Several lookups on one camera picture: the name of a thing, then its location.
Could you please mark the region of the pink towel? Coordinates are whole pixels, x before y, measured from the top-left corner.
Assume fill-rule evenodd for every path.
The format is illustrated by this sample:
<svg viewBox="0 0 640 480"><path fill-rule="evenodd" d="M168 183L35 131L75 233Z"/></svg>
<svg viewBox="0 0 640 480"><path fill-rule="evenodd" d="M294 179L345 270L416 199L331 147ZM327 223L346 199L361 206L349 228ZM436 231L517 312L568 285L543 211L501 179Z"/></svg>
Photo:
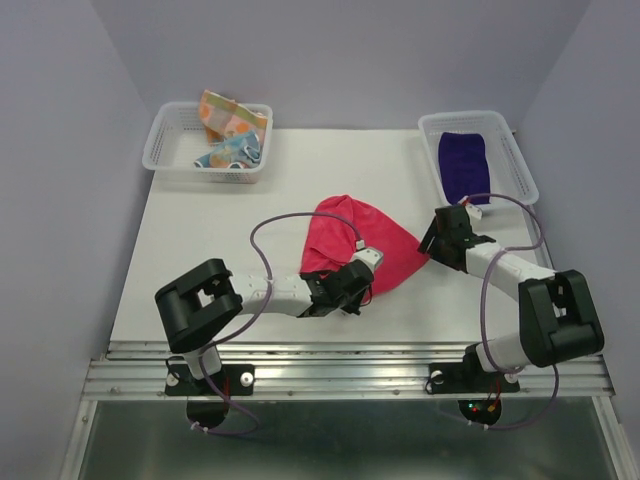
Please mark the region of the pink towel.
<svg viewBox="0 0 640 480"><path fill-rule="evenodd" d="M300 271L338 270L351 260L359 241L383 254L372 290L364 296L365 304L400 286L430 260L429 255L418 251L420 241L383 211L349 195L340 195L316 206Z"/></svg>

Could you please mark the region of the purple towel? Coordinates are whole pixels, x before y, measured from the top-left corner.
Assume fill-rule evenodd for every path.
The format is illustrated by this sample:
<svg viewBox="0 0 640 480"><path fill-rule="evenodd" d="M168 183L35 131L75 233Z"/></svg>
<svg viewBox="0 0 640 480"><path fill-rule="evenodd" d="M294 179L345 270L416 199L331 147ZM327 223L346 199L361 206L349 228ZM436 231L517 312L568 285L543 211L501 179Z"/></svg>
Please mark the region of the purple towel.
<svg viewBox="0 0 640 480"><path fill-rule="evenodd" d="M458 203L465 196L472 196L476 205L490 203L484 196L491 191L491 183L482 135L444 132L438 144L438 165L448 203Z"/></svg>

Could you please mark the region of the light blue patterned towel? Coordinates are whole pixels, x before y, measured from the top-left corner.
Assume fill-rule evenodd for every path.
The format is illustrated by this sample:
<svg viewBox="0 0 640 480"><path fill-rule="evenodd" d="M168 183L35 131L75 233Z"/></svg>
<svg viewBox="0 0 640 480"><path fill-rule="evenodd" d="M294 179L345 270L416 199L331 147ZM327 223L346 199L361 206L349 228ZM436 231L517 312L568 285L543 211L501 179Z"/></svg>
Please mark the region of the light blue patterned towel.
<svg viewBox="0 0 640 480"><path fill-rule="evenodd" d="M213 150L196 159L196 168L253 169L261 164L262 148L254 130L232 136L218 143Z"/></svg>

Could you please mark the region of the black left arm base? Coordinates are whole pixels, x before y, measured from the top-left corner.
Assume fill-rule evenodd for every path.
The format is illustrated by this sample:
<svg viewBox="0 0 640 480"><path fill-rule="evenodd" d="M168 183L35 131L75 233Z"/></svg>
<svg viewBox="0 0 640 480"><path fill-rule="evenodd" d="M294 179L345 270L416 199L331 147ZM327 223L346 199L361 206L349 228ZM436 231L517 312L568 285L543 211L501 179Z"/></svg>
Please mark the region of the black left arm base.
<svg viewBox="0 0 640 480"><path fill-rule="evenodd" d="M185 412L192 430L207 435L241 436L253 433L260 426L258 417L235 400L235 397L253 395L254 365L223 364L219 372L204 379L196 379L186 362L178 356L166 359L165 368L164 394L168 397L189 397ZM232 410L248 418L251 425L243 430L226 430L223 423Z"/></svg>

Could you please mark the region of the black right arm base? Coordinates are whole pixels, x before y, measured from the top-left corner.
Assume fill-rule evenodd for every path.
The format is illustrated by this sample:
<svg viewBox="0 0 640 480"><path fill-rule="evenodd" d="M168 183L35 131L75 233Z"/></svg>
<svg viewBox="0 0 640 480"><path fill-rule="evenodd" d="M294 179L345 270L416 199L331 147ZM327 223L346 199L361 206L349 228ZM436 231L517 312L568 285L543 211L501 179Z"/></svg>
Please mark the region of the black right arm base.
<svg viewBox="0 0 640 480"><path fill-rule="evenodd" d="M463 418L489 429L502 415L502 396L518 393L521 388L504 373L485 371L476 347L467 347L460 360L430 363L424 389L429 395L461 395L458 408Z"/></svg>

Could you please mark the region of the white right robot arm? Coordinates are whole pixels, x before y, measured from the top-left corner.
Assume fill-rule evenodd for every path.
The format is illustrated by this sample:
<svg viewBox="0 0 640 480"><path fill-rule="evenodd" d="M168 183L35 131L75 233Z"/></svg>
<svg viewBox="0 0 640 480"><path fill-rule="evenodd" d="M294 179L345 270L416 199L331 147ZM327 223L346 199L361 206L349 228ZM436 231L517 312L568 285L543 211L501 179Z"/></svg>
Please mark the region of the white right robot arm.
<svg viewBox="0 0 640 480"><path fill-rule="evenodd" d="M458 372L463 384L482 390L496 373L514 374L601 352L605 336L586 277L576 270L555 271L517 256L473 231L465 205L435 210L418 251L430 259L482 280L481 341L465 350ZM490 339L486 331L489 286L518 304L518 331Z"/></svg>

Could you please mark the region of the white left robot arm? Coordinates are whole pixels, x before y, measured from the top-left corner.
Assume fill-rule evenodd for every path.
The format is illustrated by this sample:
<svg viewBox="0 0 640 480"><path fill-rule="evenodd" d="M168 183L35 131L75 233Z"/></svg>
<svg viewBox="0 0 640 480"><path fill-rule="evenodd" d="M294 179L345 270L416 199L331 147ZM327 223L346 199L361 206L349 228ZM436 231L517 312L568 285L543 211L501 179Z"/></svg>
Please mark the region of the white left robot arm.
<svg viewBox="0 0 640 480"><path fill-rule="evenodd" d="M336 271L295 274L279 279L234 276L221 259L209 259L160 288L155 303L172 354L188 365L188 382L199 393L215 392L222 363L212 344L239 315L255 320L265 313L293 318L325 317L342 310L359 314L382 263L365 249Z"/></svg>

